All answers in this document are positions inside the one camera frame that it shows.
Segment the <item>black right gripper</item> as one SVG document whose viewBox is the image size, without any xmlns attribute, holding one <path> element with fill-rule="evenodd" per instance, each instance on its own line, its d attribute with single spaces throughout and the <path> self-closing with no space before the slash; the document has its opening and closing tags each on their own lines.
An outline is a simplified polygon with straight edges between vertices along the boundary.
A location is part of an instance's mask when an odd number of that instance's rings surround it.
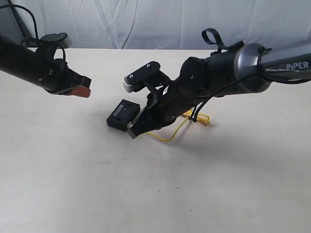
<svg viewBox="0 0 311 233">
<path fill-rule="evenodd" d="M 173 124 L 176 118 L 192 108 L 192 98 L 176 89 L 158 90 L 144 110 L 128 127 L 132 139 L 141 134 Z"/>
</svg>

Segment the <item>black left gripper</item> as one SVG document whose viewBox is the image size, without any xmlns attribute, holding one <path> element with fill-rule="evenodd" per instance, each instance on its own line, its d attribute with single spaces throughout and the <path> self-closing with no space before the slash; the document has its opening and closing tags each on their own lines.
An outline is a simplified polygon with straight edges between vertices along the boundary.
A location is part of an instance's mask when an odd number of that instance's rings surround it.
<svg viewBox="0 0 311 233">
<path fill-rule="evenodd" d="M 68 68 L 63 59 L 41 59 L 41 87 L 53 95 L 89 98 L 92 79 Z"/>
</svg>

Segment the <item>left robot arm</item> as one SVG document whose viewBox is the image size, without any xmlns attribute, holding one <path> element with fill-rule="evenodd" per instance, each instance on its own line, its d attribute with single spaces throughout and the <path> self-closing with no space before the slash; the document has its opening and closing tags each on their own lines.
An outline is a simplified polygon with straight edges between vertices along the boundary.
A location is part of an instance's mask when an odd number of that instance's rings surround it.
<svg viewBox="0 0 311 233">
<path fill-rule="evenodd" d="M 67 33 L 47 34 L 40 39 L 25 38 L 25 42 L 37 44 L 32 51 L 8 37 L 0 37 L 1 71 L 45 89 L 52 95 L 90 96 L 91 79 L 68 67 L 66 54 L 54 58 L 57 49 L 69 48 L 71 40 Z"/>
</svg>

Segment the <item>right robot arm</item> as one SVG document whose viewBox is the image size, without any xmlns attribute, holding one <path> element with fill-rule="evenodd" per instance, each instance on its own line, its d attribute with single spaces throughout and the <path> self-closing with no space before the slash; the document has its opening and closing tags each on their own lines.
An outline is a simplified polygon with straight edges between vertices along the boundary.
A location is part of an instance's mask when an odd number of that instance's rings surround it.
<svg viewBox="0 0 311 233">
<path fill-rule="evenodd" d="M 123 80 L 127 92 L 148 88 L 146 106 L 128 127 L 132 138 L 173 124 L 192 110 L 197 121 L 200 110 L 213 97 L 261 93 L 271 83 L 301 84 L 311 80 L 311 44 L 296 42 L 281 48 L 266 48 L 242 41 L 226 46 L 218 31 L 202 31 L 203 40 L 216 45 L 207 58 L 189 57 L 175 80 L 148 62 Z"/>
</svg>

